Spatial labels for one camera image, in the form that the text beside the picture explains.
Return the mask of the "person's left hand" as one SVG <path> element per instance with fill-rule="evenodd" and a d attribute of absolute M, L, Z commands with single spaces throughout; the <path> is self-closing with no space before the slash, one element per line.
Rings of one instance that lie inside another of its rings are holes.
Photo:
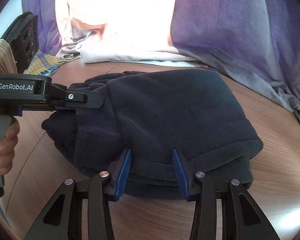
<path fill-rule="evenodd" d="M 19 122 L 15 121 L 7 129 L 4 138 L 0 140 L 0 176 L 8 174 L 12 169 L 19 132 Z"/>

